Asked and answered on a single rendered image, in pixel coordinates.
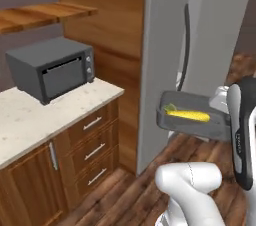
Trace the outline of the wooden cupboard door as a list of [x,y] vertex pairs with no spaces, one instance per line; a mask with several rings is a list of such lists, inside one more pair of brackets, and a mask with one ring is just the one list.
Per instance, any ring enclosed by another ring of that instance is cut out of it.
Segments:
[[57,226],[67,215],[50,142],[0,169],[0,226]]

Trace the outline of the wooden drawer front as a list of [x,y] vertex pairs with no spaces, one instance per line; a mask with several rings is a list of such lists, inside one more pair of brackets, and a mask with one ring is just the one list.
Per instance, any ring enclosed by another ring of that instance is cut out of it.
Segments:
[[111,143],[112,128],[108,128],[77,148],[71,155],[75,172],[79,173],[105,151],[109,150]]
[[95,129],[109,121],[109,106],[106,105],[87,117],[83,118],[68,129],[72,144],[91,134]]
[[77,182],[76,187],[80,197],[87,194],[95,187],[113,167],[113,153],[107,154],[95,165],[91,166],[87,173]]

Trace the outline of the tall wooden cupboard panel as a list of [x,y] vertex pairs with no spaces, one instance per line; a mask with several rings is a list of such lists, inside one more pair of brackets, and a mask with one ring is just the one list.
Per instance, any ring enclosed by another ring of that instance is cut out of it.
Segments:
[[66,37],[90,44],[96,76],[124,89],[119,100],[120,164],[136,171],[144,0],[61,0],[95,7],[91,17],[64,24]]

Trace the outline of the grey tupperware container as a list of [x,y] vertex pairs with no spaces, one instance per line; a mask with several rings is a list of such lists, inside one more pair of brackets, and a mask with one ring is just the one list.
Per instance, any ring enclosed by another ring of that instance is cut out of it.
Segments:
[[[208,122],[167,115],[166,105],[173,104],[178,110],[193,110],[207,113]],[[209,97],[181,91],[164,91],[156,109],[157,125],[165,130],[200,136],[219,141],[231,140],[229,115],[209,105]]]

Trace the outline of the wooden wall shelf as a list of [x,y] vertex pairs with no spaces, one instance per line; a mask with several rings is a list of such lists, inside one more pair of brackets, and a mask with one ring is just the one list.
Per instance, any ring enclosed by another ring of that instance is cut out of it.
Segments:
[[97,8],[64,2],[4,9],[0,10],[0,34],[20,32],[97,13]]

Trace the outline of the grey fridge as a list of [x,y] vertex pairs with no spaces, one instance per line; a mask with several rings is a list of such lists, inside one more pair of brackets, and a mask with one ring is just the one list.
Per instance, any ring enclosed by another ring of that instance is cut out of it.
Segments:
[[167,145],[156,125],[164,90],[176,88],[185,51],[185,15],[190,16],[190,55],[185,91],[212,95],[229,70],[248,0],[145,0],[136,173],[141,174]]

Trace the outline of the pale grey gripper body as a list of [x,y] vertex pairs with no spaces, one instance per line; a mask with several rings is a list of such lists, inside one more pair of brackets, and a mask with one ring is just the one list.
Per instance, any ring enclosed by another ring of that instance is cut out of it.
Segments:
[[209,106],[228,114],[229,111],[226,101],[228,89],[228,86],[219,86],[215,94],[209,99]]

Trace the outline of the dark grey toaster oven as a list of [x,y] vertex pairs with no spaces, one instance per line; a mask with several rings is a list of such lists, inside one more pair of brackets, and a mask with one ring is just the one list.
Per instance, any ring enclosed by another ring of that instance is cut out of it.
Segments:
[[17,88],[43,105],[95,77],[93,47],[64,37],[9,50],[6,59]]

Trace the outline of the yellow corn cob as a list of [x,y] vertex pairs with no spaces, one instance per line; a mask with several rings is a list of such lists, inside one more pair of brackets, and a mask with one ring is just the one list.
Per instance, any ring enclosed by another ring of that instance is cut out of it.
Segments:
[[199,122],[208,122],[210,120],[210,115],[201,111],[192,110],[167,110],[166,114],[169,116],[184,118]]

